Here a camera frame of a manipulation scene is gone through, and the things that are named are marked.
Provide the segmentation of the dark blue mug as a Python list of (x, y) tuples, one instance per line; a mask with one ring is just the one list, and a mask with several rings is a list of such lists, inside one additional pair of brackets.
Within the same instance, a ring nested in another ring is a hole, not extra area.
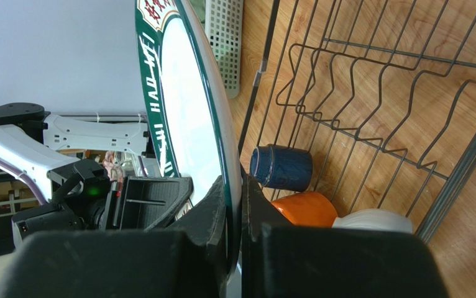
[(313, 159), (299, 148), (258, 146), (251, 154), (249, 172), (263, 187), (303, 192), (311, 182)]

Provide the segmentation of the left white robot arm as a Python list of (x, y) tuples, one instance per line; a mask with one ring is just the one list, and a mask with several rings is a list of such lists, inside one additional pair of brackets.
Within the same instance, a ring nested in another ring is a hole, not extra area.
[(14, 246), (47, 231), (165, 228), (191, 208), (191, 178), (159, 172), (149, 126), (83, 121), (41, 105), (0, 106), (0, 170), (38, 206), (11, 218)]

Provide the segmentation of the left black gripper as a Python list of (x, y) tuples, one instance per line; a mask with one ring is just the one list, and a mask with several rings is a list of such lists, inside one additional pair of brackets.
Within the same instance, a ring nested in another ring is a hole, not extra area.
[(193, 193), (189, 177), (129, 176), (112, 184), (107, 170), (89, 159), (52, 169), (47, 177), (55, 185), (51, 200), (11, 218), (16, 248), (36, 232), (165, 228)]

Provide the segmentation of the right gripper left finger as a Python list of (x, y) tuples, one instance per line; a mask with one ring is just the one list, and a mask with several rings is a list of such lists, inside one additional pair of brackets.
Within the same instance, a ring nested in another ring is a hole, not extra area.
[(224, 182), (164, 229), (39, 232), (14, 253), (0, 297), (224, 297)]

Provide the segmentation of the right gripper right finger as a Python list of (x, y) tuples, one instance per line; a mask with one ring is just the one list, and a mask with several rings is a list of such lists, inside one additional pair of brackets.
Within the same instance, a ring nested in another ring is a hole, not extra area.
[(423, 241), (408, 233), (303, 227), (242, 185), (242, 297), (448, 297)]

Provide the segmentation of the white green-rimmed round plate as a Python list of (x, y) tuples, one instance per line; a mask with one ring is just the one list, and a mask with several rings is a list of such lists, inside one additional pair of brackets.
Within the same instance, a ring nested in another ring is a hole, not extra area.
[(226, 89), (209, 39), (189, 1), (136, 1), (135, 31), (160, 174), (191, 178), (193, 207), (221, 181), (226, 269), (232, 276), (240, 247), (242, 174)]

